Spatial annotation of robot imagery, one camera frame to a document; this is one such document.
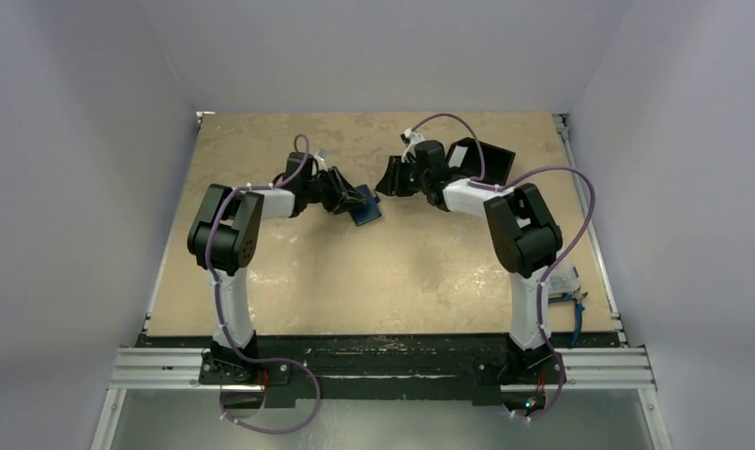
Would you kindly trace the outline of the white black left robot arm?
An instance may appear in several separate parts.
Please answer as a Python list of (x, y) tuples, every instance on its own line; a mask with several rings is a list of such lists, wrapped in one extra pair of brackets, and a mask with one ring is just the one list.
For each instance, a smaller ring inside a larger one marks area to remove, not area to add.
[(200, 203), (187, 247), (213, 294), (218, 322), (210, 347), (213, 362), (235, 383), (253, 380), (264, 361), (258, 355), (247, 294), (247, 269), (261, 225), (273, 218), (295, 218), (311, 204), (333, 215), (358, 217), (371, 212), (378, 200), (367, 186), (349, 183), (337, 167), (293, 152), (271, 183), (241, 188), (211, 184)]

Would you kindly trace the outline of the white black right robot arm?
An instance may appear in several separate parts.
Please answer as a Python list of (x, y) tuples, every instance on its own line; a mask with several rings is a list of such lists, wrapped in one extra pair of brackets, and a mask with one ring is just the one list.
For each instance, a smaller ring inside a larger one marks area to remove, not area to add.
[(405, 149), (389, 158), (377, 192), (391, 197), (421, 192), (437, 209), (486, 221), (494, 253), (510, 279), (506, 369), (517, 381), (531, 380), (551, 355), (545, 347), (550, 333), (543, 276), (563, 245), (559, 225), (535, 185), (505, 187), (514, 152), (474, 138), (444, 146), (412, 133), (402, 141)]

